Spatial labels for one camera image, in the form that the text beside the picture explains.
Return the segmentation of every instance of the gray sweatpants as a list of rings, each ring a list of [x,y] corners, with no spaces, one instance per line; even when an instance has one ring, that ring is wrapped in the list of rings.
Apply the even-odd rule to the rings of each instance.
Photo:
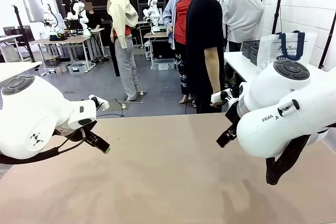
[[[138,85],[138,78],[136,77],[137,66],[134,62],[133,41],[131,37],[125,38],[125,40],[127,48],[122,49],[119,39],[115,39],[115,56],[119,66],[121,82],[128,96],[127,100],[135,100],[137,98],[135,86]]]

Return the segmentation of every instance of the storage box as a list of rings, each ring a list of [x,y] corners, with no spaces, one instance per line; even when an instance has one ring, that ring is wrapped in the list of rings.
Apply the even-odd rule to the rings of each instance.
[[[259,50],[259,46],[251,47],[250,61],[251,61],[254,65],[257,65],[258,50]]]
[[[68,67],[70,74],[81,74],[85,73],[87,66],[84,63],[72,64]]]
[[[260,40],[247,40],[243,41],[242,44],[242,53],[247,58],[250,59],[251,47],[259,46]]]
[[[54,67],[58,67],[59,65],[61,65],[61,60],[59,56],[56,56],[52,59],[44,59],[44,64],[46,68],[54,68]]]
[[[174,59],[153,59],[153,70],[174,70]]]
[[[67,66],[65,64],[55,67],[55,68],[45,68],[44,71],[47,74],[61,74],[67,71]]]

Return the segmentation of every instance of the red shirt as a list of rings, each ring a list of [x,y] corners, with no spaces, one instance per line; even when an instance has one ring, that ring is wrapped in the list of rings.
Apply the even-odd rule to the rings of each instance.
[[[186,45],[185,26],[187,11],[191,0],[180,0],[176,5],[176,21],[174,38],[178,43]]]
[[[131,28],[129,26],[126,26],[126,28],[125,28],[125,35],[127,36],[127,35],[130,35],[130,34],[131,34]],[[116,31],[114,31],[114,35],[113,36],[114,36],[114,38],[118,36]]]

